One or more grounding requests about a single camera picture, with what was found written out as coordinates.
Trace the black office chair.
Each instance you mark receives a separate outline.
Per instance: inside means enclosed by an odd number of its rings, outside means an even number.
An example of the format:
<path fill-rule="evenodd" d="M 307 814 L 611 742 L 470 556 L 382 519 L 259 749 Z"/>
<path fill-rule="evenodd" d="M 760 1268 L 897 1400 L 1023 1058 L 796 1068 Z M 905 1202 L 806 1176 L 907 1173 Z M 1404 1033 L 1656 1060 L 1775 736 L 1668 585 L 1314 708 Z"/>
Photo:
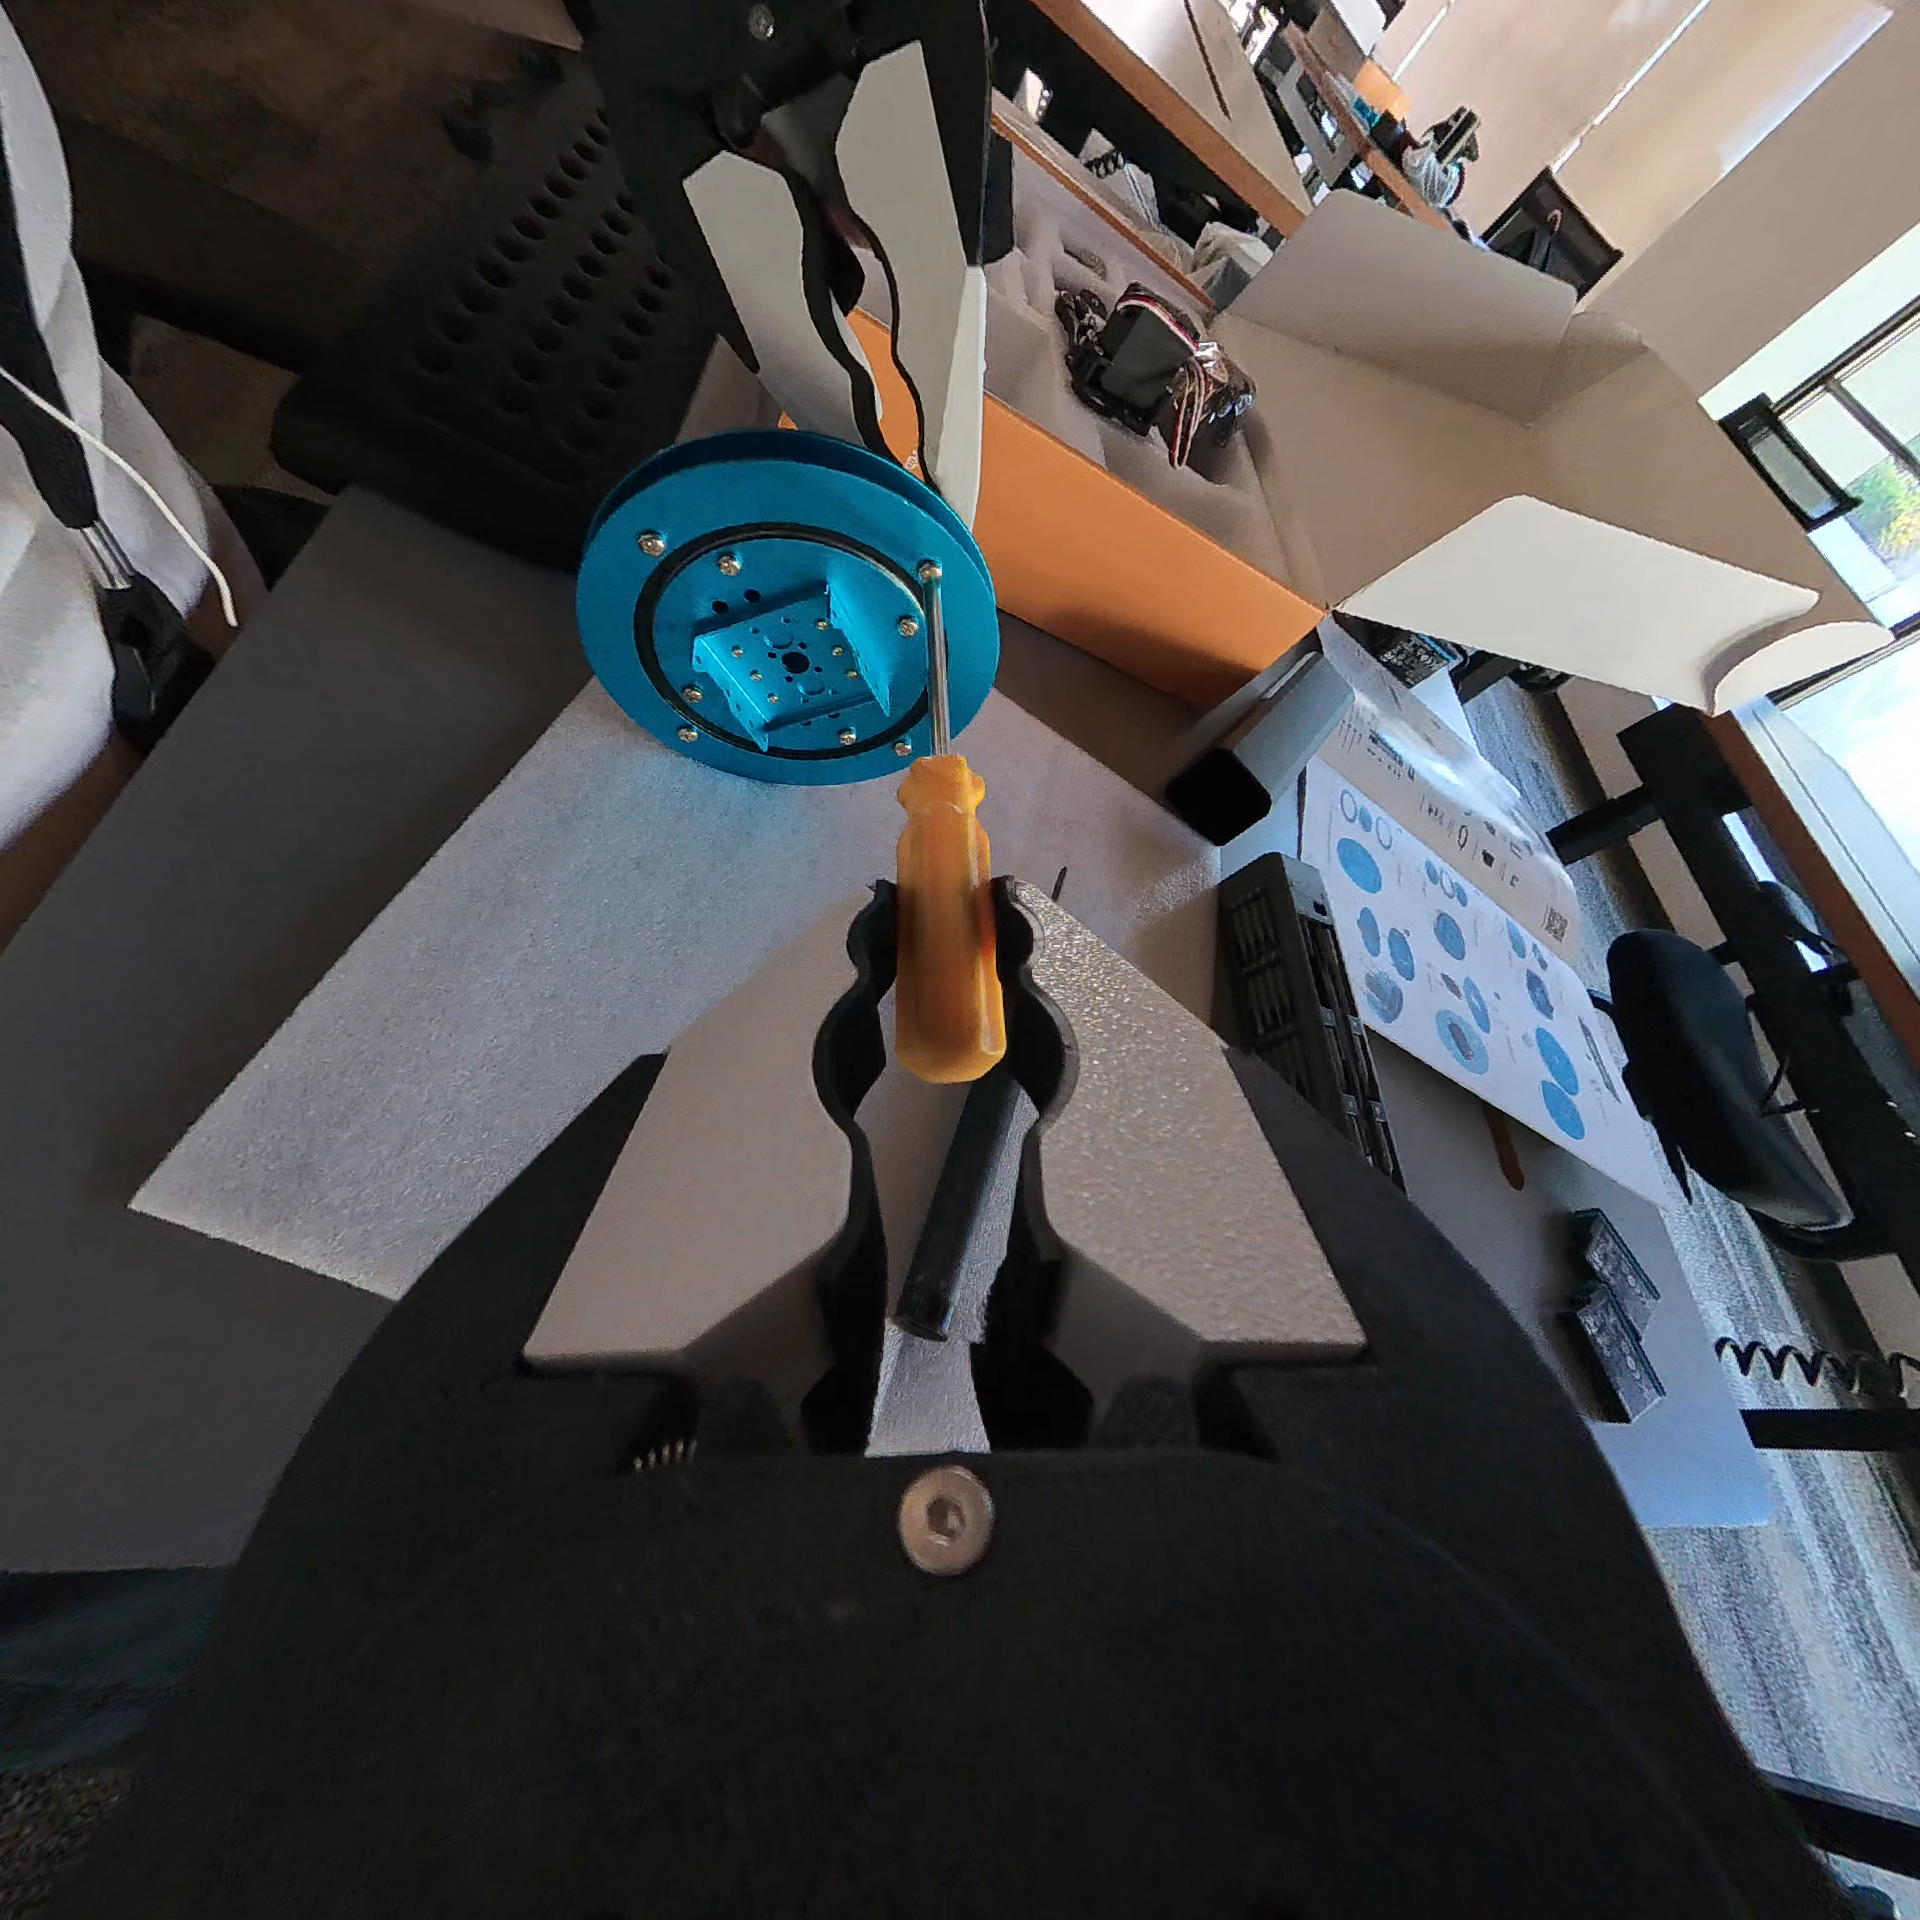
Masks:
<path fill-rule="evenodd" d="M 1740 1202 L 1792 1257 L 1847 1264 L 1898 1247 L 1833 1152 L 1786 1053 L 1767 1068 L 1750 1001 L 1711 950 L 1636 927 L 1608 950 L 1623 1082 L 1681 1186 L 1699 1176 Z"/>

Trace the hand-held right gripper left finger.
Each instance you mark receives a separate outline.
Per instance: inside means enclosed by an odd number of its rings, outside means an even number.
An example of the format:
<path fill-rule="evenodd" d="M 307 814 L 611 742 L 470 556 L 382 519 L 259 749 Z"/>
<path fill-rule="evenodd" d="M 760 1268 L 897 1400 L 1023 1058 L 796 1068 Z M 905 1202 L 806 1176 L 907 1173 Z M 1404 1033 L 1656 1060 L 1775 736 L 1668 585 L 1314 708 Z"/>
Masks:
<path fill-rule="evenodd" d="M 663 1055 L 523 1357 L 762 1385 L 868 1445 L 890 1264 L 858 1108 L 886 1068 L 897 887 L 832 902 Z"/>

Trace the yellow handled screwdriver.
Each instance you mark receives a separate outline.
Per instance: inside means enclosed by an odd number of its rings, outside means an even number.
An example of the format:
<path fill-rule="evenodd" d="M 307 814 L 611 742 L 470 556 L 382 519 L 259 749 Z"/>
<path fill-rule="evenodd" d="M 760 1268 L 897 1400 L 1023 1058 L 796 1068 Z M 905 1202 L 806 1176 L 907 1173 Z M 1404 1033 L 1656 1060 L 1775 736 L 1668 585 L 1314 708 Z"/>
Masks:
<path fill-rule="evenodd" d="M 1006 1050 L 983 778 L 953 749 L 945 570 L 920 564 L 930 751 L 905 773 L 897 848 L 897 1053 L 934 1086 L 985 1076 Z"/>

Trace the dark bit case sleeve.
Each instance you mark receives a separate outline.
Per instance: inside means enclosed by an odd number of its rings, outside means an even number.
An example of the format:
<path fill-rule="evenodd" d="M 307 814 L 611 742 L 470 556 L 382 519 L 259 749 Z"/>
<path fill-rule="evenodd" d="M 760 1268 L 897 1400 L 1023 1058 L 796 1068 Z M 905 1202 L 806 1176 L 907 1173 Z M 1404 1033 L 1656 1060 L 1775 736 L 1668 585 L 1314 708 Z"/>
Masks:
<path fill-rule="evenodd" d="M 1287 661 L 1265 679 L 1257 696 L 1169 778 L 1166 808 L 1212 846 L 1230 846 L 1266 820 L 1352 708 L 1354 688 L 1321 652 Z"/>

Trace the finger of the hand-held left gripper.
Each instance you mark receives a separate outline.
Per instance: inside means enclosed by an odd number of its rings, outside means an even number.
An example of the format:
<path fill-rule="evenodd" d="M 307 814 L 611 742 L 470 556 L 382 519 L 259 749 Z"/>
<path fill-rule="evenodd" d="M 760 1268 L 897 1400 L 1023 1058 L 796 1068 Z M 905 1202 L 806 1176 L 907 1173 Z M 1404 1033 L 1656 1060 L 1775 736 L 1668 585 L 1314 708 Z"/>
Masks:
<path fill-rule="evenodd" d="M 866 62 L 835 140 L 851 212 L 890 286 L 921 476 L 966 526 L 976 517 L 985 416 L 991 129 L 985 38 L 916 36 Z"/>
<path fill-rule="evenodd" d="M 881 450 L 873 367 L 832 292 L 826 216 L 806 182 L 722 151 L 686 193 L 760 384 L 796 426 Z"/>

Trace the printed instruction booklet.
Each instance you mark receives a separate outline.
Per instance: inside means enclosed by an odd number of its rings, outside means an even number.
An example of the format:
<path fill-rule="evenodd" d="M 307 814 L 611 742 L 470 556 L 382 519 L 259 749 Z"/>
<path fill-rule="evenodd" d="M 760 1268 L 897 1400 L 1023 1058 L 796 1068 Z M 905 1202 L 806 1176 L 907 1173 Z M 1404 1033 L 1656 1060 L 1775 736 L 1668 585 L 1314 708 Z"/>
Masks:
<path fill-rule="evenodd" d="M 1526 814 L 1521 791 L 1330 615 L 1316 637 L 1352 693 L 1316 759 L 1499 902 L 1542 946 L 1576 962 L 1578 892 Z"/>

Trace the grey desk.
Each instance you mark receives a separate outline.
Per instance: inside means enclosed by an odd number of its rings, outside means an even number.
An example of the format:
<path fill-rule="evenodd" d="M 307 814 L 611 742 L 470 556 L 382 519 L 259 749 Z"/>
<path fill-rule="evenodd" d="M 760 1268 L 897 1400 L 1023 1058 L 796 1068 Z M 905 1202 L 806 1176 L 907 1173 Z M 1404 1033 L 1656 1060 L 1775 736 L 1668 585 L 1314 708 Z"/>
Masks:
<path fill-rule="evenodd" d="M 571 585 L 351 490 L 4 950 L 4 1570 L 220 1568 L 388 1302 L 131 1197 L 586 686 Z"/>

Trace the cardboard box with white flaps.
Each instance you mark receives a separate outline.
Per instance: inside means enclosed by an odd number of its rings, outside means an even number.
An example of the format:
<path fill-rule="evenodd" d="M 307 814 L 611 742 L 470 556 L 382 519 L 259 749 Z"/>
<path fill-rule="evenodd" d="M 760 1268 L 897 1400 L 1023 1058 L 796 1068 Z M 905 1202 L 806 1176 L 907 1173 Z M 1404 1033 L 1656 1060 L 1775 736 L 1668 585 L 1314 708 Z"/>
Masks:
<path fill-rule="evenodd" d="M 1728 712 L 1886 641 L 1644 337 L 1339 191 L 1212 317 L 1256 384 L 1232 517 L 1113 471 L 995 309 L 975 536 L 1000 610 L 1188 704 L 1324 612 Z"/>

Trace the large window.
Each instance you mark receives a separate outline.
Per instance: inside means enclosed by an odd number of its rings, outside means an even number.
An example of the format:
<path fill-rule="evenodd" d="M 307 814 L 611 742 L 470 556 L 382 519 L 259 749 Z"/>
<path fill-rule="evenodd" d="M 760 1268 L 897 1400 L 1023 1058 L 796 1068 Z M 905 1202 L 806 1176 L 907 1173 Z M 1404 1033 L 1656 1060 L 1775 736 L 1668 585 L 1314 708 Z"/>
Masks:
<path fill-rule="evenodd" d="M 1720 424 L 1884 625 L 1862 661 L 1772 701 L 1847 880 L 1915 946 L 1919 302 Z"/>

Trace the white foam sheet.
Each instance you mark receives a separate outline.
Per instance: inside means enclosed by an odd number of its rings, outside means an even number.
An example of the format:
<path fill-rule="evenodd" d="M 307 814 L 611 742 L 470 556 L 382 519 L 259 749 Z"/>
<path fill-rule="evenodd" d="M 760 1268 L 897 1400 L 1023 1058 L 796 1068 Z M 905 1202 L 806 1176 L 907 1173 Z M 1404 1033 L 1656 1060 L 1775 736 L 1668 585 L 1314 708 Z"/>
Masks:
<path fill-rule="evenodd" d="M 995 870 L 1198 1015 L 1217 860 L 995 693 L 966 740 Z M 156 1221 L 398 1300 L 641 1055 L 891 863 L 890 784 L 672 757 L 586 689 L 136 1191 Z M 873 1173 L 905 1072 L 858 1121 Z"/>

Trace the blue round metal turntable base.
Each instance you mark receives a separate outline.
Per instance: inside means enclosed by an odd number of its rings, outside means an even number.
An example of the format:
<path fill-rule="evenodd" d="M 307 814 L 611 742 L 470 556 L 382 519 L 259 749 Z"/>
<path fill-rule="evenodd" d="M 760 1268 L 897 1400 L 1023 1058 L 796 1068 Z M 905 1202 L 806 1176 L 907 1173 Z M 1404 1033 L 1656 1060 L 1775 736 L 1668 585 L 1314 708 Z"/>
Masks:
<path fill-rule="evenodd" d="M 971 530 L 888 456 L 756 426 L 672 445 L 608 494 L 577 617 L 608 696 L 668 749 L 754 782 L 840 786 L 930 751 L 928 592 L 963 734 L 1002 657 Z"/>

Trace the printed instruction sheet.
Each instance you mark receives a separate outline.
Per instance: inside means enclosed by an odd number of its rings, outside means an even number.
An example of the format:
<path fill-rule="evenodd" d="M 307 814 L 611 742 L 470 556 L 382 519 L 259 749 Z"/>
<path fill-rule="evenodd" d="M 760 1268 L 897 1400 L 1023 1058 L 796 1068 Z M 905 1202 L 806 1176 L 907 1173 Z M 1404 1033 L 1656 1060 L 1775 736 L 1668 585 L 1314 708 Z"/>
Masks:
<path fill-rule="evenodd" d="M 1587 983 L 1354 782 L 1313 759 L 1303 857 L 1360 1018 L 1656 1205 L 1675 1184 Z"/>

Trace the black screwdriver bit case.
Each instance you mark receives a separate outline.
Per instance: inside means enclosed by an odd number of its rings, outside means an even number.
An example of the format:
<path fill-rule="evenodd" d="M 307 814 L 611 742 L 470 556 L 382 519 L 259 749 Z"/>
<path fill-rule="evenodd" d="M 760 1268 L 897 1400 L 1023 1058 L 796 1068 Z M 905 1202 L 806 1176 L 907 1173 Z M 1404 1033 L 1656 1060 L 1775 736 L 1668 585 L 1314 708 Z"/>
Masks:
<path fill-rule="evenodd" d="M 1297 855 L 1257 855 L 1217 887 L 1214 1021 L 1404 1186 L 1329 889 Z"/>

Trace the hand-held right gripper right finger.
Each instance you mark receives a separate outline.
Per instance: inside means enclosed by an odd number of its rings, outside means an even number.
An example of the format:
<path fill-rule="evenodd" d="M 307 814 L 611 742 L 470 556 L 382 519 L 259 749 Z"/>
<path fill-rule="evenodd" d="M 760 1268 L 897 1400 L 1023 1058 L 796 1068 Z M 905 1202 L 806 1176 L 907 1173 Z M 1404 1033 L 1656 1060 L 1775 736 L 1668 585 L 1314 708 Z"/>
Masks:
<path fill-rule="evenodd" d="M 1362 1360 L 1218 1033 L 1026 880 L 995 882 L 1006 1068 L 1035 1117 L 971 1350 L 992 1448 L 1079 1448 L 1142 1381 Z"/>

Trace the black electric screwdriver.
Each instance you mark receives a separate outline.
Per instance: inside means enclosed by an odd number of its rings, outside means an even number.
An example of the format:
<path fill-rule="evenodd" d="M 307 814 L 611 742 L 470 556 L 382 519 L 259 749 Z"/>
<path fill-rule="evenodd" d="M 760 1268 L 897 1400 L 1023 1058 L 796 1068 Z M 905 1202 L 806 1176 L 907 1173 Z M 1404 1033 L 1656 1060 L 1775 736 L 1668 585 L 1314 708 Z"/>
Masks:
<path fill-rule="evenodd" d="M 998 930 L 1015 937 L 1011 1060 L 971 1082 L 905 1268 L 894 1322 L 927 1341 L 947 1341 L 952 1335 L 976 1215 L 1002 1161 L 1018 1093 L 1039 1094 L 1039 1112 L 1048 1117 L 1073 1089 L 1076 1072 L 1073 1029 L 1032 972 L 1046 930 L 1032 905 L 1041 894 L 1015 878 L 998 878 L 992 889 Z"/>

